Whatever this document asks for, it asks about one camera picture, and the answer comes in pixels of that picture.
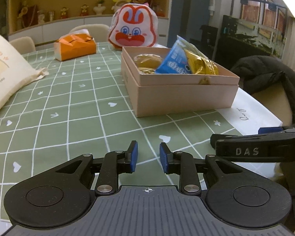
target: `potted plant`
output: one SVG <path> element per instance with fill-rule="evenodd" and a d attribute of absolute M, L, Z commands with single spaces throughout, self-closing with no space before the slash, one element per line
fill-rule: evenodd
<path fill-rule="evenodd" d="M 93 11 L 96 15 L 102 15 L 103 11 L 106 9 L 105 6 L 102 6 L 102 4 L 105 2 L 105 0 L 99 0 L 98 5 L 93 8 Z"/>

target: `orange tissue pack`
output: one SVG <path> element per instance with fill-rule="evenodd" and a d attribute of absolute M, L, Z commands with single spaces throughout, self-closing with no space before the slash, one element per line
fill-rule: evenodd
<path fill-rule="evenodd" d="M 62 36 L 54 42 L 55 59 L 65 61 L 96 53 L 96 42 L 86 29 Z"/>

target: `open pink box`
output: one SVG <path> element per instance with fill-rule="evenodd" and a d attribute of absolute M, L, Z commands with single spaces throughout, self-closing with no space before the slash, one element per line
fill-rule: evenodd
<path fill-rule="evenodd" d="M 137 117 L 229 108 L 239 77 L 217 64 L 220 75 L 142 75 L 132 58 L 139 54 L 165 57 L 170 49 L 124 47 L 121 72 Z M 209 77 L 210 85 L 199 85 Z"/>

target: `white bust vase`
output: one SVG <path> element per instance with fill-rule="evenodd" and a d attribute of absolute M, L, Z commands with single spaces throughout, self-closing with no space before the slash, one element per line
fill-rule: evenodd
<path fill-rule="evenodd" d="M 97 6 L 93 8 L 93 11 L 96 15 L 102 15 L 103 11 L 106 9 L 105 6 L 102 6 L 101 3 L 99 3 Z"/>

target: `green tablecloth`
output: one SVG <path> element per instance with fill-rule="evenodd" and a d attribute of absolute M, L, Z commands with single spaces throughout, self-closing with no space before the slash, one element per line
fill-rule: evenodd
<path fill-rule="evenodd" d="M 59 62 L 52 49 L 24 55 L 49 75 L 15 93 L 0 110 L 0 219 L 8 219 L 5 193 L 14 184 L 84 153 L 95 158 L 139 144 L 134 174 L 121 184 L 178 184 L 166 176 L 159 144 L 195 158 L 214 153 L 212 133 L 240 134 L 217 111 L 136 118 L 121 71 L 120 52 L 108 43 L 97 54 Z"/>

